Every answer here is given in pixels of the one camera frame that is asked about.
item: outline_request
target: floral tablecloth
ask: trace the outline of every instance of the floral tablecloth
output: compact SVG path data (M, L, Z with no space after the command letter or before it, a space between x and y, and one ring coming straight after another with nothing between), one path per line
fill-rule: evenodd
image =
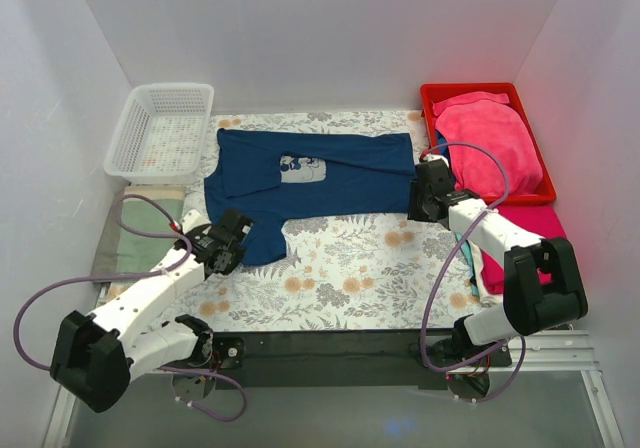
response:
M216 168L218 128L376 136L410 133L417 160L427 144L419 112L377 111L216 116L211 118L200 172L188 187L185 212L206 213L203 181ZM398 329L420 326L431 286L454 236L437 224L401 214L291 220L288 256L262 267L240 266L212 276L171 305L153 325L189 313L215 331ZM444 279L430 326L450 327L480 309L471 269L457 256Z

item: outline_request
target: dark gray table front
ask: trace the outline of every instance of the dark gray table front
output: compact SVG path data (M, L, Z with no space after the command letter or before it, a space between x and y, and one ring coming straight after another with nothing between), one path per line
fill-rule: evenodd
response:
M494 374L492 382L505 377ZM70 446L603 446L579 372L522 373L502 396L476 406L415 392L412 387L250 389L246 414L220 423L175 402L169 376L147 375L105 413L78 402ZM240 397L216 391L204 403L231 413Z

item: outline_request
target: red cloth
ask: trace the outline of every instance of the red cloth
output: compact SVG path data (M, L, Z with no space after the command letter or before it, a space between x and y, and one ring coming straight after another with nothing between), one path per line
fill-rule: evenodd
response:
M507 220L524 228L527 231L544 236L545 238L555 238L557 236L566 237L562 224L549 205L545 206L500 206L498 212ZM504 293L504 271L500 265L493 261L486 253L482 252L484 269L482 270L482 280L487 291L493 295ZM550 281L550 275L540 273L540 282Z
M542 167L527 127L509 106L505 94L474 92L435 103L436 130L451 141L465 141L486 148L509 175L510 193L534 193L542 181ZM504 182L495 163L484 153L450 146L456 189L470 189L480 196L500 196Z

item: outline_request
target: white basket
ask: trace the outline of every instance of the white basket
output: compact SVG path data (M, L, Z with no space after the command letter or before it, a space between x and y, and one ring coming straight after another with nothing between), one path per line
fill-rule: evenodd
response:
M212 104L210 85L155 83L134 88L104 170L132 183L195 182Z

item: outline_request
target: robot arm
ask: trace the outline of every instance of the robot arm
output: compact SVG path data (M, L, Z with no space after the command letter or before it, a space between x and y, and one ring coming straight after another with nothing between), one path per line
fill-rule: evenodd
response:
M178 241L146 278L88 315L74 311L60 325L51 363L53 379L82 399L94 411L111 407L131 381L167 363L182 368L203 366L211 360L213 333L190 315L165 322L162 328L143 333L176 298L213 273L229 274L245 248L240 245L252 220L234 210L226 211L217 225L190 211L182 221L183 234L192 244L187 260Z
M409 219L438 222L464 233L487 209L470 190L455 190L442 157L416 165L416 174ZM587 299L573 247L566 239L545 239L490 212L469 240L503 267L504 302L457 320L454 351L468 356L492 342L537 333L586 315ZM541 285L538 271L551 274L551 281Z

